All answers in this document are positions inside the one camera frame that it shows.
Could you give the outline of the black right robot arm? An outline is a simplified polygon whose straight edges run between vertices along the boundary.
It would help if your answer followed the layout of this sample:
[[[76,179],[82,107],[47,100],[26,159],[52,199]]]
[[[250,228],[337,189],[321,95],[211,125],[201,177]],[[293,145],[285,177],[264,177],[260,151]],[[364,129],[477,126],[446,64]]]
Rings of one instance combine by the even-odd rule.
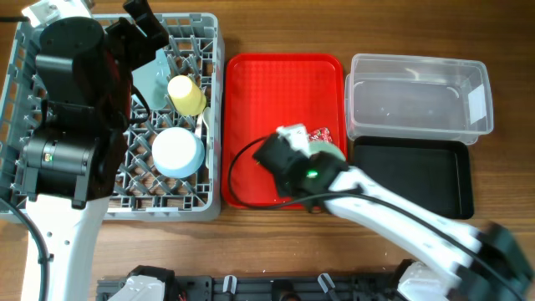
[[[257,140],[253,158],[283,186],[292,204],[319,207],[378,233],[415,257],[396,290],[406,300],[524,300],[534,270],[505,227],[487,230],[441,217],[384,188],[305,134]]]

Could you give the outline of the white plastic spoon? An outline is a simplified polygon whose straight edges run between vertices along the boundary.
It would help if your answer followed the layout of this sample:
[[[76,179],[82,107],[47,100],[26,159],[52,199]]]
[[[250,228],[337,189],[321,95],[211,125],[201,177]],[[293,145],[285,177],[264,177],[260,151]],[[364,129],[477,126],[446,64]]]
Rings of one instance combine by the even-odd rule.
[[[206,150],[205,150],[205,166],[207,169],[210,169],[210,150],[211,150],[211,142],[210,142],[210,113],[211,108],[206,107],[202,113],[203,123],[206,127]]]

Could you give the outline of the light blue plate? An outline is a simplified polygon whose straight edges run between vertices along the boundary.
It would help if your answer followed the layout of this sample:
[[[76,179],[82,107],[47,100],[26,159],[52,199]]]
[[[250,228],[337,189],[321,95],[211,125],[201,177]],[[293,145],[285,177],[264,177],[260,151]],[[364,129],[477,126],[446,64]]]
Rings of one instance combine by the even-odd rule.
[[[155,59],[133,71],[134,86],[140,91],[151,110],[162,110],[167,102],[168,80],[171,74],[163,49],[155,53]]]

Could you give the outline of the light blue bowl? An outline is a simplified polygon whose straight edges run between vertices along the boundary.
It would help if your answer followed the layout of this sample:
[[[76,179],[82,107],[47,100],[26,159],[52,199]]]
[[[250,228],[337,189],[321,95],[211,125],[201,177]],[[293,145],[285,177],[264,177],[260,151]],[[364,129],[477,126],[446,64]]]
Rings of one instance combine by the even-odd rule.
[[[163,176],[186,178],[204,162],[205,146],[189,130],[173,127],[156,136],[151,147],[155,168]]]

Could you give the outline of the yellow plastic cup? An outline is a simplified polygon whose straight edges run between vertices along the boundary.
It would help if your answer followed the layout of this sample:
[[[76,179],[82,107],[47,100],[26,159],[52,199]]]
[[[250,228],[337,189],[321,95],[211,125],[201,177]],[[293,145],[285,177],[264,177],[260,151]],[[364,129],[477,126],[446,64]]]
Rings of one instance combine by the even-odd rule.
[[[185,75],[173,77],[167,85],[167,92],[175,109],[181,115],[199,115],[206,107],[206,96]]]

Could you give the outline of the green bowl with rice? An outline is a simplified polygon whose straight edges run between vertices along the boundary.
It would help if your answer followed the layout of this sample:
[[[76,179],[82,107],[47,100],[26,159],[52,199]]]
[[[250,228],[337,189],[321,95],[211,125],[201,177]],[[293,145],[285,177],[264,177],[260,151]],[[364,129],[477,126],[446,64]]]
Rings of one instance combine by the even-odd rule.
[[[336,145],[330,142],[325,140],[311,140],[308,145],[313,155],[318,154],[319,152],[325,152],[337,157],[342,161],[346,161],[345,154]]]

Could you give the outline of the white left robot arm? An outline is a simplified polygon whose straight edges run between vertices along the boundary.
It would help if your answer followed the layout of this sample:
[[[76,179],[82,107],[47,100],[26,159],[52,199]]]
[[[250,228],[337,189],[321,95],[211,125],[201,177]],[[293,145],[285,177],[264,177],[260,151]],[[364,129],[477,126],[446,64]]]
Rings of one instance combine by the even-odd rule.
[[[128,145],[140,96],[133,71],[168,42],[145,0],[103,27],[82,1],[24,9],[41,28],[36,71],[46,91],[41,120],[22,151],[28,229],[24,300],[85,300],[97,236]]]

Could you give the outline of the white plastic fork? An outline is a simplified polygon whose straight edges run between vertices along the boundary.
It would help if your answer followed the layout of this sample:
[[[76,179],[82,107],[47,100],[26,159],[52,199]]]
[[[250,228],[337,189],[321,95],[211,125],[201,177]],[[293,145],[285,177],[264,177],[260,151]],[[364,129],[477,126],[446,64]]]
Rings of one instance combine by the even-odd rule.
[[[201,138],[201,135],[202,135],[203,123],[204,123],[204,114],[200,113],[196,118],[196,128],[194,130],[195,136],[198,137],[199,139]]]

